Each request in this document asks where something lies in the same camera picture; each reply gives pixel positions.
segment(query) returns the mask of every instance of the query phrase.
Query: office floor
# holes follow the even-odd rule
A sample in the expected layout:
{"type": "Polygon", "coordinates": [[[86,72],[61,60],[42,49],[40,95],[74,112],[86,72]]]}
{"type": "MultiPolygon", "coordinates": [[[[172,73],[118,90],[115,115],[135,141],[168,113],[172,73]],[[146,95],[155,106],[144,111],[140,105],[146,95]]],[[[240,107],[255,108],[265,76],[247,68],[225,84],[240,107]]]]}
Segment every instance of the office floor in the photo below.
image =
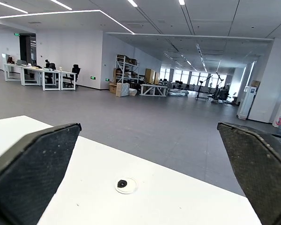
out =
{"type": "Polygon", "coordinates": [[[106,90],[42,91],[5,82],[0,71],[0,119],[26,115],[50,125],[79,122],[81,136],[244,195],[217,122],[275,132],[236,118],[237,107],[188,97],[115,97],[106,90]]]}

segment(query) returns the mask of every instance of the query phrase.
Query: white desk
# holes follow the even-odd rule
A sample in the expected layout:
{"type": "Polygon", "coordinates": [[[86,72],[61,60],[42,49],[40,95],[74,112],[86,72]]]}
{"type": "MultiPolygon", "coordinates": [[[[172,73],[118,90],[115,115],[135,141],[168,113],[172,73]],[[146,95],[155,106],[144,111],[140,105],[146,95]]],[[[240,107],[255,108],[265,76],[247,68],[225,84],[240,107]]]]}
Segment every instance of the white desk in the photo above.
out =
{"type": "MultiPolygon", "coordinates": [[[[0,155],[50,126],[26,116],[0,120],[0,155]]],[[[38,225],[260,225],[247,198],[78,137],[66,175],[38,225]],[[115,182],[133,177],[130,195],[115,182]]]]}
{"type": "Polygon", "coordinates": [[[18,66],[16,64],[4,64],[4,77],[5,81],[19,81],[21,80],[21,85],[26,86],[26,85],[38,85],[38,86],[43,86],[43,90],[76,90],[76,74],[75,73],[70,73],[67,71],[49,71],[45,69],[36,69],[32,67],[25,67],[25,66],[18,66]],[[21,69],[21,74],[20,74],[20,79],[14,79],[13,77],[10,76],[9,72],[9,67],[15,67],[15,68],[20,68],[21,69]],[[36,72],[35,73],[35,79],[34,80],[25,80],[25,72],[24,70],[31,70],[36,72]],[[52,84],[46,84],[45,83],[45,73],[52,73],[52,84]],[[57,79],[54,74],[58,74],[58,88],[47,88],[46,86],[56,86],[57,84],[57,79]],[[73,87],[72,88],[63,88],[63,75],[74,75],[74,82],[73,82],[73,87]]]}

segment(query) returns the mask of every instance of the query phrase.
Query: white disc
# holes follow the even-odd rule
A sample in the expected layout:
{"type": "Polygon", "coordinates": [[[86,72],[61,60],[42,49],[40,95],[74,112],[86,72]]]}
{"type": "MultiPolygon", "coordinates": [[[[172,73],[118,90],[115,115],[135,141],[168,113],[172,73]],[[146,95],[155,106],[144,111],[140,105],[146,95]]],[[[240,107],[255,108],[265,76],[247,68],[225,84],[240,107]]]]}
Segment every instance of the white disc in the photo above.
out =
{"type": "Polygon", "coordinates": [[[135,181],[135,179],[133,178],[120,178],[117,179],[115,182],[115,188],[118,192],[122,193],[122,194],[131,194],[134,191],[136,191],[137,189],[137,182],[135,181]],[[120,180],[124,180],[127,182],[127,185],[125,187],[118,187],[118,183],[120,182],[120,180]]]}

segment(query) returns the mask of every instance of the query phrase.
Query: black knob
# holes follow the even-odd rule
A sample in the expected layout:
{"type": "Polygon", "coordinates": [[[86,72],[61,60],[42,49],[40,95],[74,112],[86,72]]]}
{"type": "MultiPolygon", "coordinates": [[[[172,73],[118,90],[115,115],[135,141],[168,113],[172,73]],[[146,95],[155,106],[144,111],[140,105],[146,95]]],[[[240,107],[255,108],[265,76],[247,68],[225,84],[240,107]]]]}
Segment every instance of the black knob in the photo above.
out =
{"type": "Polygon", "coordinates": [[[120,180],[118,182],[118,188],[124,188],[127,186],[127,181],[126,180],[120,180]]]}

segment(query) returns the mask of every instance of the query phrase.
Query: black office chair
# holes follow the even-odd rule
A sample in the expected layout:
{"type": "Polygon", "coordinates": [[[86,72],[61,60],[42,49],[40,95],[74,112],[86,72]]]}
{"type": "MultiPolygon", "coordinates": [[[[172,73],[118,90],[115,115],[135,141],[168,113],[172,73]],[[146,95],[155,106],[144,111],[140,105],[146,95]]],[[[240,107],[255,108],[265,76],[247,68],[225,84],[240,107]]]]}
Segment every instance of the black office chair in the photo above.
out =
{"type": "MultiPolygon", "coordinates": [[[[79,75],[79,73],[80,73],[80,70],[81,70],[81,68],[79,68],[79,65],[77,65],[77,64],[74,64],[74,65],[73,65],[72,73],[76,73],[75,82],[77,82],[77,80],[78,80],[78,75],[79,75]]],[[[74,84],[73,84],[74,75],[73,75],[73,74],[70,74],[70,76],[67,76],[67,74],[66,74],[66,76],[63,77],[63,79],[66,79],[66,80],[69,80],[69,81],[70,81],[70,83],[68,83],[68,82],[67,82],[67,83],[64,83],[65,86],[66,86],[66,85],[67,85],[68,87],[74,86],[74,84]]]]}
{"type": "MultiPolygon", "coordinates": [[[[46,68],[56,70],[55,63],[46,63],[46,68]]],[[[45,79],[47,80],[47,83],[53,83],[52,75],[58,76],[57,74],[45,73],[45,79]]]]}

